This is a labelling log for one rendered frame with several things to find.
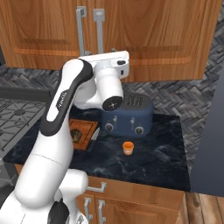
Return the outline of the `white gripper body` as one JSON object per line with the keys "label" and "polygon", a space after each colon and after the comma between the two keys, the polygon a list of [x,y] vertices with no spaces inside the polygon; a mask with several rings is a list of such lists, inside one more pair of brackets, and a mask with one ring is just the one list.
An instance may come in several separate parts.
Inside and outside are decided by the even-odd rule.
{"label": "white gripper body", "polygon": [[88,56],[80,56],[81,60],[89,62],[93,67],[101,61],[111,61],[115,66],[122,66],[130,60],[130,54],[127,51],[108,52]]}

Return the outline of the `wooden base cabinet door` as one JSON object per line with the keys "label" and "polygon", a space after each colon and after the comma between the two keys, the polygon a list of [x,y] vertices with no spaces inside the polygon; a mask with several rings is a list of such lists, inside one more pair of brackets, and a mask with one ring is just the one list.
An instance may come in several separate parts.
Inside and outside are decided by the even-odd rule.
{"label": "wooden base cabinet door", "polygon": [[87,203],[88,213],[93,216],[89,224],[97,224],[97,215],[95,210],[95,196],[93,194],[83,193],[76,199],[77,199],[77,207],[83,214],[86,214],[84,208],[85,199],[91,199],[91,201]]}
{"label": "wooden base cabinet door", "polygon": [[96,197],[95,203],[98,212],[98,200],[104,200],[104,224],[175,224],[178,211],[159,206],[147,206],[139,203],[130,203],[117,199]]}

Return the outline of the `wooden cutting board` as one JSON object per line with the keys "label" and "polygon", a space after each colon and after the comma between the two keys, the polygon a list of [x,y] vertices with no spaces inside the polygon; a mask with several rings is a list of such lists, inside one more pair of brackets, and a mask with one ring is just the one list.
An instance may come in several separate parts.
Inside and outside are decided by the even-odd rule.
{"label": "wooden cutting board", "polygon": [[75,150],[85,151],[89,145],[92,135],[94,134],[94,132],[98,126],[98,122],[70,119],[69,125],[70,125],[70,131],[72,129],[80,130],[82,132],[83,138],[84,138],[82,143],[74,143],[73,142],[73,148]]}

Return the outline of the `dark brown round item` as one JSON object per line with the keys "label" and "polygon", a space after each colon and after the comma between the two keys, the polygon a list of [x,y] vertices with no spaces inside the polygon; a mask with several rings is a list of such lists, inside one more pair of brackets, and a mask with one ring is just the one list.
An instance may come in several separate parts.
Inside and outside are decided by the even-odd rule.
{"label": "dark brown round item", "polygon": [[78,129],[72,129],[70,131],[70,134],[71,134],[71,137],[72,137],[72,140],[74,143],[82,143],[84,138],[83,138],[83,134],[80,130]]}

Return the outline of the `wide wooden wall cabinet door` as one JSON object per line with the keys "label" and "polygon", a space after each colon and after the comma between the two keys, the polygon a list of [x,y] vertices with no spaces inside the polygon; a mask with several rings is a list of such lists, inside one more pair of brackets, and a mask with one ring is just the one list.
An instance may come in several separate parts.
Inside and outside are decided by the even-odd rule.
{"label": "wide wooden wall cabinet door", "polygon": [[94,10],[105,11],[103,50],[130,55],[126,82],[203,77],[222,0],[87,0],[88,50],[97,53]]}

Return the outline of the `dark blue toaster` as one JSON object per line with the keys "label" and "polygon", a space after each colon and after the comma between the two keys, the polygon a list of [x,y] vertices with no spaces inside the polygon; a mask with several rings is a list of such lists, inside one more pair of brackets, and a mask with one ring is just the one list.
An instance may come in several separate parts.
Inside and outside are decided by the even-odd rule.
{"label": "dark blue toaster", "polygon": [[101,127],[108,133],[125,137],[144,137],[151,131],[153,102],[146,94],[123,93],[122,105],[101,112]]}

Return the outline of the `wooden drawer front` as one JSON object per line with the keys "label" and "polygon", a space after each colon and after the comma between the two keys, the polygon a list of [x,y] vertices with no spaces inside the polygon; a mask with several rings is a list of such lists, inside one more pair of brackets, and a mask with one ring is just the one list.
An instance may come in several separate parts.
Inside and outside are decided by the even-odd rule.
{"label": "wooden drawer front", "polygon": [[152,185],[118,181],[108,178],[88,177],[88,185],[100,188],[102,183],[107,186],[104,192],[97,195],[115,200],[155,205],[173,210],[179,210],[184,192]]}

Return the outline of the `black gas hob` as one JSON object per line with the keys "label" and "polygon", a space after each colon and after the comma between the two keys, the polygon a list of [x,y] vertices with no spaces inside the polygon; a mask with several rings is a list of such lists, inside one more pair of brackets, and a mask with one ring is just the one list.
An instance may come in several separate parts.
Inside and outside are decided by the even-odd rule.
{"label": "black gas hob", "polygon": [[49,100],[49,90],[0,87],[0,157],[43,115]]}

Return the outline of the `small orange jar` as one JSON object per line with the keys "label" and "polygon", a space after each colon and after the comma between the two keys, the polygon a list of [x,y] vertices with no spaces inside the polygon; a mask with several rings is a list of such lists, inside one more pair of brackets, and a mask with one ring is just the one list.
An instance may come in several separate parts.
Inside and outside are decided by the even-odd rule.
{"label": "small orange jar", "polygon": [[130,156],[134,150],[134,144],[130,141],[124,142],[122,144],[123,153],[127,156]]}

